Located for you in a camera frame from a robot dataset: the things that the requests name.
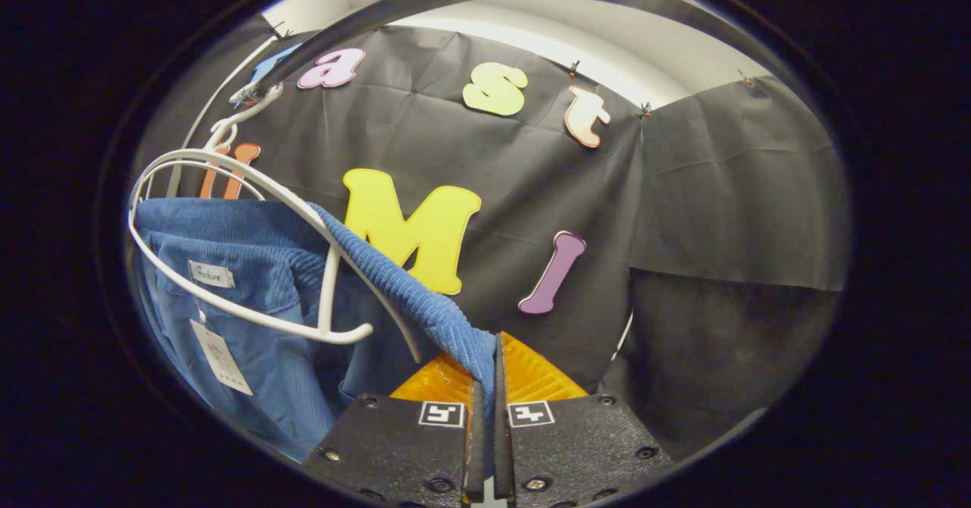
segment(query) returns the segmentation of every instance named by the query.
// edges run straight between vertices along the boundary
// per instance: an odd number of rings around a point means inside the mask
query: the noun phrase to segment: pink letter a
[[[364,58],[364,51],[358,48],[338,49],[316,59],[316,66],[309,69],[297,80],[301,89],[324,86],[336,87],[350,82],[357,74],[354,67]]]

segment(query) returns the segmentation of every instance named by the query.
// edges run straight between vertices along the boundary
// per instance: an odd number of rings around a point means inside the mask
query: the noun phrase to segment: foam letter
[[[398,265],[417,249],[409,273],[435,293],[461,290],[458,252],[469,218],[482,207],[478,195],[461,187],[436,187],[405,221],[388,174],[351,169],[344,174],[344,185],[350,190],[344,218],[350,231]]]
[[[512,115],[523,110],[525,97],[520,87],[527,84],[526,74],[497,62],[485,62],[472,69],[472,83],[462,89],[469,108]]]
[[[222,155],[229,155],[229,146],[225,148],[216,148],[216,153],[221,153]],[[207,163],[213,167],[216,167],[216,163]],[[212,197],[212,182],[215,182],[215,171],[206,169],[206,176],[202,179],[202,190],[199,191],[199,197],[203,199],[209,199]]]
[[[338,49],[316,59],[316,66],[309,69],[297,80],[301,89],[324,86],[336,87],[350,82],[357,75],[354,68],[364,58],[364,51],[358,48]]]
[[[610,124],[610,114],[603,108],[604,99],[578,86],[570,86],[570,93],[576,98],[566,108],[566,128],[580,144],[590,148],[600,146],[600,137],[593,132],[593,122],[599,118],[604,124]]]
[[[556,290],[559,290],[559,287],[563,284],[563,279],[569,273],[573,262],[586,249],[586,242],[568,231],[561,231],[556,234],[552,239],[552,245],[554,245],[555,251],[552,253],[552,258],[549,259],[543,276],[540,277],[540,281],[533,288],[533,293],[520,301],[521,312],[541,315],[543,312],[552,311],[552,298],[556,295]]]
[[[258,155],[259,146],[256,144],[240,144],[239,146],[236,146],[235,151],[233,151],[233,158],[236,158],[236,160],[239,162],[246,163],[247,165],[253,162]],[[238,177],[243,177],[242,173],[237,173],[236,171],[233,171],[233,174]],[[240,187],[242,186],[243,184],[236,182],[236,180],[229,179],[229,181],[226,182],[226,191],[222,194],[222,198],[239,199]]]

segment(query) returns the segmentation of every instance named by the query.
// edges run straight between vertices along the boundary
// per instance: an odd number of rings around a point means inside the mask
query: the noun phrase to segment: white plastic hanger
[[[214,135],[209,139],[209,145],[215,148],[214,143],[218,143],[218,138],[222,138],[226,132],[230,129],[234,129],[236,121],[245,120],[245,118],[252,117],[256,114],[256,107],[262,105],[265,102],[261,101],[256,106],[250,108],[250,110],[243,111],[243,113],[233,115],[231,118],[226,118],[214,127]],[[253,311],[243,307],[242,305],[236,304],[225,298],[219,297],[211,291],[205,290],[203,287],[199,287],[198,284],[192,283],[192,281],[185,279],[171,267],[167,266],[165,262],[159,259],[155,253],[146,245],[143,241],[141,235],[139,235],[138,230],[135,228],[135,214],[137,213],[138,204],[143,200],[142,190],[145,189],[146,183],[152,179],[153,175],[166,167],[175,165],[190,165],[197,166],[205,169],[212,169],[225,174],[231,179],[236,180],[240,184],[243,184],[247,190],[253,191],[253,194],[260,200],[265,200],[263,195],[253,187],[252,183],[256,183],[257,186],[263,187],[267,193],[270,193],[278,200],[282,201],[289,208],[294,210],[301,218],[308,221],[313,228],[316,229],[323,235],[323,238],[327,239],[330,243],[330,251],[327,252],[327,262],[325,264],[325,272],[323,272],[322,288],[320,288],[320,305],[318,314],[318,324],[316,328],[312,326],[306,326],[298,324],[297,322],[284,321],[284,319],[271,317],[270,315],[263,314],[263,312]],[[237,176],[230,171],[242,174],[244,177]],[[405,338],[405,342],[408,343],[408,348],[415,362],[420,362],[422,356],[417,349],[415,338],[413,338],[412,333],[405,325],[404,319],[399,314],[398,310],[389,303],[385,298],[385,295],[378,291],[378,288],[374,287],[371,280],[368,280],[367,276],[350,260],[350,256],[344,252],[344,249],[337,243],[334,236],[327,229],[326,225],[323,224],[323,220],[316,214],[316,211],[306,204],[306,201],[302,200],[300,197],[288,190],[287,187],[283,187],[281,184],[276,182],[276,180],[264,175],[264,173],[250,167],[246,163],[240,162],[235,158],[229,158],[228,155],[222,155],[221,153],[213,152],[211,149],[177,149],[177,151],[164,153],[164,155],[159,156],[155,161],[149,163],[143,170],[141,176],[139,176],[138,182],[134,187],[131,194],[130,209],[128,211],[128,230],[131,232],[132,238],[135,239],[135,244],[139,246],[142,253],[148,257],[149,261],[158,268],[163,275],[168,277],[177,286],[183,288],[183,290],[192,294],[193,296],[205,301],[209,305],[212,305],[222,311],[229,312],[229,314],[236,315],[236,317],[246,319],[246,321],[253,322],[257,325],[266,326],[267,328],[278,329],[278,331],[285,331],[292,333],[294,335],[299,335],[305,338],[314,339],[316,341],[322,341],[325,343],[336,343],[337,345],[347,345],[347,343],[356,343],[374,331],[374,327],[369,324],[363,324],[357,326],[352,331],[348,332],[335,332],[331,331],[331,312],[333,310],[333,300],[334,300],[334,287],[337,283],[337,268],[339,260],[341,257],[347,260],[350,268],[354,270],[357,275],[361,276],[364,283],[367,284],[368,288],[378,297],[381,304],[388,309],[389,314],[394,319],[398,327],[401,329],[401,333]]]
[[[273,42],[276,42],[276,41],[277,41],[277,37],[274,36],[270,39],[267,39],[266,42],[263,42],[262,44],[260,44],[258,48],[254,49],[254,51],[250,53],[249,56],[247,56],[247,58],[243,59],[243,62],[241,62],[239,66],[236,66],[236,68],[229,73],[229,76],[226,76],[226,79],[219,84],[219,87],[216,87],[215,91],[212,91],[212,96],[209,97],[209,100],[206,102],[205,106],[202,107],[202,110],[199,111],[199,114],[195,117],[195,121],[192,122],[192,127],[190,128],[190,130],[188,130],[187,135],[185,135],[185,139],[183,141],[183,145],[181,145],[181,148],[188,147],[188,141],[190,141],[192,139],[192,135],[195,134],[195,129],[199,126],[199,122],[202,121],[202,118],[206,114],[206,111],[209,110],[209,106],[212,106],[212,101],[215,101],[215,97],[219,96],[219,93],[222,91],[223,87],[226,87],[230,82],[232,82],[233,77],[236,77],[236,75],[239,74],[240,71],[246,68],[246,66],[249,65],[250,62],[252,62],[253,59],[256,58],[257,55],[259,55],[259,53],[263,52],[263,49],[267,49],[268,46],[270,46],[271,44],[273,44]],[[170,177],[169,179],[169,187],[165,194],[166,197],[175,197],[176,193],[179,190],[179,180],[181,179],[180,168],[181,167],[177,166],[172,172],[172,177]]]
[[[236,124],[239,124],[240,121],[249,120],[249,118],[252,118],[254,115],[259,114],[261,111],[264,110],[264,108],[266,108],[267,106],[270,106],[271,102],[277,100],[277,97],[279,97],[283,92],[284,92],[284,86],[282,86],[282,83],[277,83],[276,86],[270,87],[270,90],[267,91],[266,96],[263,98],[263,100],[260,100],[252,107],[249,107],[249,108],[246,108],[246,110],[240,111],[239,114],[230,115],[230,117],[225,118],[225,120],[216,121],[215,125],[212,125],[212,130],[211,130],[212,135],[211,137],[209,137],[209,141],[206,143],[206,145],[202,146],[202,149],[216,149],[216,148],[222,148],[223,146],[226,146],[228,143],[225,143],[222,145],[219,144],[219,141],[222,140],[222,137],[225,137],[226,132],[228,132],[229,130],[232,130],[233,131],[232,137],[230,138],[235,138]]]

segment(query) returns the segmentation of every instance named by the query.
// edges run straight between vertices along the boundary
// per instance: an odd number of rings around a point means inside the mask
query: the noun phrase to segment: screw
[[[549,487],[549,481],[544,478],[533,478],[523,484],[527,491],[544,491]]]
[[[374,491],[367,490],[366,488],[362,488],[361,494],[363,494],[364,497],[371,497],[375,500],[380,500],[381,502],[385,501],[385,498],[382,497],[381,494],[374,493]]]
[[[641,448],[635,453],[637,459],[651,459],[655,455],[658,455],[658,448]]]
[[[455,489],[454,484],[445,478],[428,480],[427,486],[431,491],[434,491],[434,493],[448,493],[449,491],[453,491]]]
[[[600,493],[594,494],[593,500],[600,500],[603,497],[610,497],[610,495],[614,493],[617,493],[616,488],[605,488],[603,491],[600,491]]]

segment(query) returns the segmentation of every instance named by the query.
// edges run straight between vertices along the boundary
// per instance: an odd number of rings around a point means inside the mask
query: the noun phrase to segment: black metal plate
[[[423,402],[379,395],[358,398],[306,460],[305,470],[392,506],[462,506],[466,428],[420,425],[422,407]],[[338,459],[329,459],[328,450]]]
[[[469,502],[482,502],[486,492],[486,466],[492,456],[492,423],[486,422],[482,383],[472,381],[472,408],[470,408],[469,436],[465,448],[465,481],[462,491]]]
[[[510,428],[517,508],[593,502],[673,463],[614,395],[551,401],[548,411],[551,424]]]
[[[509,425],[506,418],[506,358],[502,333],[495,335],[495,418],[493,419],[493,497],[509,498],[513,494],[513,459],[510,452]]]

